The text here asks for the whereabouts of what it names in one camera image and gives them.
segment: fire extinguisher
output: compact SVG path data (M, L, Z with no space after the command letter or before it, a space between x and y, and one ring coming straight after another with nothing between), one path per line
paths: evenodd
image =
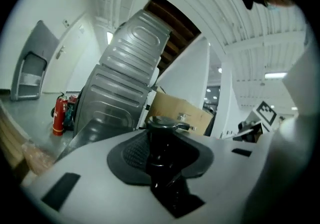
M65 94L62 93L55 102L53 114L53 128L52 132L56 136L61 136L64 133L64 120L66 117L68 107L68 100Z

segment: black rubber pad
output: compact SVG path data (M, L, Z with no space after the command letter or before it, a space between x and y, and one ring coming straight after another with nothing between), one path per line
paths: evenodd
M241 149L241 148L235 148L231 152L245 156L245 157L250 157L252 151Z
M147 136L148 130L116 145L107 156L107 164L111 172L121 181L129 185L150 186L151 177L146 173L146 165L150 154ZM181 173L186 179L203 175L214 161L210 148L190 139L183 134L174 133L180 141L180 150L176 158L182 162ZM190 152L197 157L192 160Z
M79 179L78 174L65 173L45 194L42 201L52 209L59 211Z

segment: cardboard box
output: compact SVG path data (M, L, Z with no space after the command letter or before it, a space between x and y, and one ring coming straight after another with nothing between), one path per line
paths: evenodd
M152 116L168 117L185 122L196 128L189 130L196 135L203 135L213 118L211 114L191 105L185 99L170 96L160 90L157 90L146 120Z

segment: ribbed ceiling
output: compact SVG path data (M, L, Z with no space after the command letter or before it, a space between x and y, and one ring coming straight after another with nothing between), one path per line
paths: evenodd
M293 102L282 82L264 81L264 74L288 71L303 53L306 21L299 8L269 10L254 4L252 10L247 10L242 0L185 1L205 20L210 34L202 32L209 42L215 42L211 44L208 83L216 83L220 78L217 55L220 61L233 64L233 87L240 106L252 106L267 100L275 105L275 111L294 114L291 111ZM97 14L101 14L106 1L96 2ZM120 23L128 19L132 2L121 0Z

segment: black knob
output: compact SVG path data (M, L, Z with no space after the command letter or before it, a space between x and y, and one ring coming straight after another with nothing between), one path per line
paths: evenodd
M190 125L166 116L150 116L146 127L151 133L171 134L178 128L189 130Z

